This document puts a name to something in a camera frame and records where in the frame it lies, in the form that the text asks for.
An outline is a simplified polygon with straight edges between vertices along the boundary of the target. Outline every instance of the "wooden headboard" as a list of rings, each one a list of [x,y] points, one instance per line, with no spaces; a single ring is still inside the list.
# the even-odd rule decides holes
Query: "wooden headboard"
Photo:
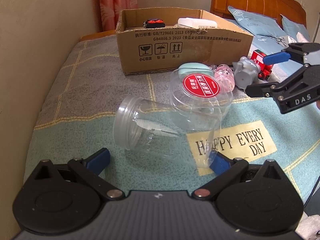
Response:
[[[295,0],[212,0],[210,12],[223,18],[234,19],[228,6],[269,16],[282,27],[282,17],[304,24],[307,27],[306,12]]]

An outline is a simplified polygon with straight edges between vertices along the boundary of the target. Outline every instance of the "jar label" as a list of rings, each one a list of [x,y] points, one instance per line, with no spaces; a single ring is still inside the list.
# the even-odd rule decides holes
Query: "jar label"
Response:
[[[214,97],[220,91],[217,81],[210,76],[200,73],[186,76],[183,80],[183,86],[191,94],[202,98]]]

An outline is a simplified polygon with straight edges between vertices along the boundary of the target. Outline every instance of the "pink bottle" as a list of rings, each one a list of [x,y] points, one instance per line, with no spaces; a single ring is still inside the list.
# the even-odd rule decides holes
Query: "pink bottle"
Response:
[[[235,88],[235,79],[233,77],[233,72],[228,65],[225,65],[225,64],[219,65],[214,71],[215,71],[214,77],[217,80],[224,79],[226,81],[225,83],[227,83],[228,85],[228,87],[225,87],[226,91],[228,90],[232,91]]]

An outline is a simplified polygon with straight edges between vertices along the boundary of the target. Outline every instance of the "gray toy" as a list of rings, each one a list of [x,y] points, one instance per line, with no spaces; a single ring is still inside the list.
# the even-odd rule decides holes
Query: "gray toy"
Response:
[[[258,80],[261,69],[253,60],[241,57],[238,62],[233,62],[232,65],[235,84],[238,88],[245,90],[247,86]]]

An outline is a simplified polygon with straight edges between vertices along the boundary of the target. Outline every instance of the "metal screw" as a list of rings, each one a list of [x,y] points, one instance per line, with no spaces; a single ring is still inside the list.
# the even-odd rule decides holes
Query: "metal screw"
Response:
[[[199,188],[195,191],[195,195],[197,197],[207,197],[209,196],[211,193],[209,190],[205,189],[205,188]]]
[[[118,198],[122,196],[122,191],[119,189],[111,189],[107,192],[107,196],[111,198]]]

